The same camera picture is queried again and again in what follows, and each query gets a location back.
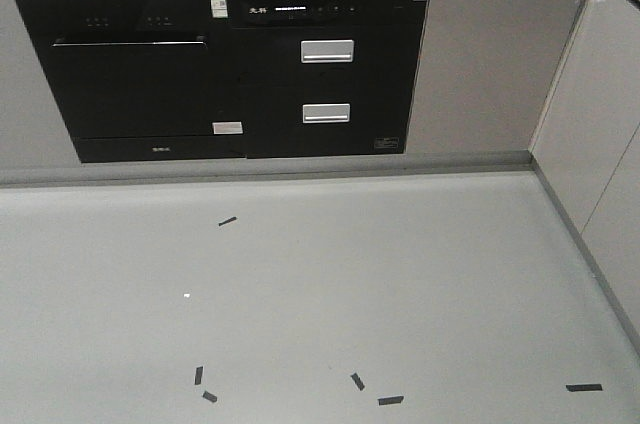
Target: built-in dishwasher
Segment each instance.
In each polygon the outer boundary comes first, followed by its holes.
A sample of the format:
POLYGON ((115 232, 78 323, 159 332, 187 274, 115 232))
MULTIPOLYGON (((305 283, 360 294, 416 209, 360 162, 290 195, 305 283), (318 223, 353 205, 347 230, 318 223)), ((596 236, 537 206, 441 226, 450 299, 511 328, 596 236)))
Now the built-in dishwasher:
POLYGON ((17 0, 82 162, 401 153, 427 0, 17 0))

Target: gray cabinet door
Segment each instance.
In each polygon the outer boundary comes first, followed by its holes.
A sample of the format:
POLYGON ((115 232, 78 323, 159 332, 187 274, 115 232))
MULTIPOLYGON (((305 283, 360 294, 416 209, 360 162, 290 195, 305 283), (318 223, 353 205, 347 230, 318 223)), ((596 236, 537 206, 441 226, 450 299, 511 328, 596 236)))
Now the gray cabinet door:
POLYGON ((581 0, 430 0, 407 152, 525 150, 581 0))
POLYGON ((79 165, 14 0, 0 0, 0 170, 79 165))
POLYGON ((640 11, 590 0, 533 155, 582 231, 640 122, 640 11))
POLYGON ((640 330, 638 132, 602 195, 582 237, 633 326, 640 330))

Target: tape strip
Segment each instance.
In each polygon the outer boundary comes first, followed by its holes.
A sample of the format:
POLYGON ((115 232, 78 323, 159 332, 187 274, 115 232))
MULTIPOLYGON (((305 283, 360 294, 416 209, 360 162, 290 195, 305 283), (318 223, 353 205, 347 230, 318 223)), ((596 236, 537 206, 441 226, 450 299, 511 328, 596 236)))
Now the tape strip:
POLYGON ((361 391, 364 389, 364 382, 362 382, 362 379, 360 379, 360 376, 358 376, 357 372, 354 372, 353 374, 351 374, 351 379, 353 379, 353 382, 356 383, 356 386, 358 386, 358 389, 360 389, 361 391))
POLYGON ((238 218, 236 216, 230 217, 226 221, 222 221, 218 223, 218 226, 224 226, 225 224, 229 224, 230 222, 237 221, 238 218))
POLYGON ((202 395, 202 397, 204 397, 207 401, 212 402, 214 404, 218 402, 218 398, 207 391, 204 391, 204 394, 202 395))
POLYGON ((400 404, 404 401, 404 396, 381 397, 378 399, 379 406, 388 406, 389 404, 400 404))
POLYGON ((569 392, 601 391, 602 384, 567 384, 569 392))
POLYGON ((202 384, 202 372, 204 371, 204 367, 200 366, 200 367, 196 367, 196 379, 194 384, 196 386, 199 386, 200 384, 202 384))

